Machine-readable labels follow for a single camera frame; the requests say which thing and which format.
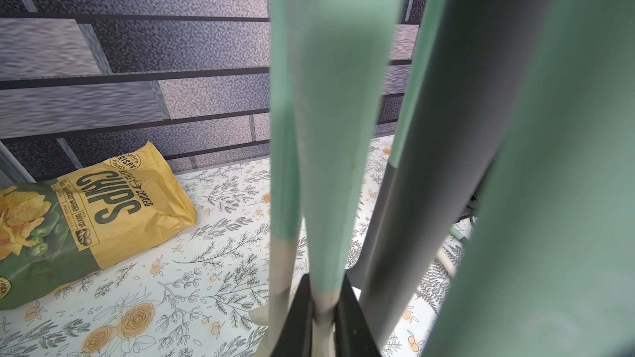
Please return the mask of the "wooden handle white spatula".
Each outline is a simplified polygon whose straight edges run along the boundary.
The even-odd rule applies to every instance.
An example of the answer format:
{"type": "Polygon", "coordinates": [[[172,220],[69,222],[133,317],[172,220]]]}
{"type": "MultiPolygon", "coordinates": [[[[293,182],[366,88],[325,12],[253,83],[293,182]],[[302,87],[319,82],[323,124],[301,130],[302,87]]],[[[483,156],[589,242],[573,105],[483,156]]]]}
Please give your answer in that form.
{"type": "Polygon", "coordinates": [[[270,356],[289,312],[289,299],[301,228],[299,160],[294,94],[286,34],[271,36],[271,230],[269,299],[250,312],[267,326],[256,356],[270,356]]]}

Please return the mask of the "grey utensil rack stand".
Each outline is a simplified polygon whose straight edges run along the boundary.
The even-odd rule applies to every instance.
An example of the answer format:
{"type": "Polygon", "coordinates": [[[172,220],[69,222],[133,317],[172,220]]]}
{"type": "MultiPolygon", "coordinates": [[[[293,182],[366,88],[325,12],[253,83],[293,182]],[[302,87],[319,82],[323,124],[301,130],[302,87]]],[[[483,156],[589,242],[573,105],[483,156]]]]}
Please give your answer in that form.
{"type": "Polygon", "coordinates": [[[552,0],[428,0],[360,307],[390,337],[504,139],[552,0]]]}

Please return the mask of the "green handle cream utensil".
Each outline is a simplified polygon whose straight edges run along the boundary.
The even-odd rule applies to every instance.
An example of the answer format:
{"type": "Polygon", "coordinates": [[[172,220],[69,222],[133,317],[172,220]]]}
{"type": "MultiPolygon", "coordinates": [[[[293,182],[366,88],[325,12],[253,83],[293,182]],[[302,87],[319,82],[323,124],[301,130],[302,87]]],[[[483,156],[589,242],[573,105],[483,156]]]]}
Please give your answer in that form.
{"type": "Polygon", "coordinates": [[[271,36],[286,34],[289,44],[299,160],[302,222],[289,307],[309,274],[310,356],[334,352],[333,321],[401,3],[269,0],[271,36]]]}

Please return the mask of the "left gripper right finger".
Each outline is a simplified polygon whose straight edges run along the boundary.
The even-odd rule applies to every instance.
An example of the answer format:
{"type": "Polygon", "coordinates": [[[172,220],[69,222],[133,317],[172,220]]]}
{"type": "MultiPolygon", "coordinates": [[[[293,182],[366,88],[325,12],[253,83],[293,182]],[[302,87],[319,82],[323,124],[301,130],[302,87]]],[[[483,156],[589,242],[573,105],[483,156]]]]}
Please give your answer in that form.
{"type": "Polygon", "coordinates": [[[347,275],[335,312],[335,352],[337,357],[381,357],[347,275]]]}

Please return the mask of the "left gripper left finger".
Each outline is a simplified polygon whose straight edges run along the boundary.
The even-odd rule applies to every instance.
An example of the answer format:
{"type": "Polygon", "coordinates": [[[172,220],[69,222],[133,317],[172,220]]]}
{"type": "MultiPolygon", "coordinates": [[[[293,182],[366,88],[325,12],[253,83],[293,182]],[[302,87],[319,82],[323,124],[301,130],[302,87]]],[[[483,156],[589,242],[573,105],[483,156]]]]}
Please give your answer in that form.
{"type": "Polygon", "coordinates": [[[312,350],[314,306],[310,276],[305,274],[294,294],[282,332],[271,357],[309,357],[312,350]]]}

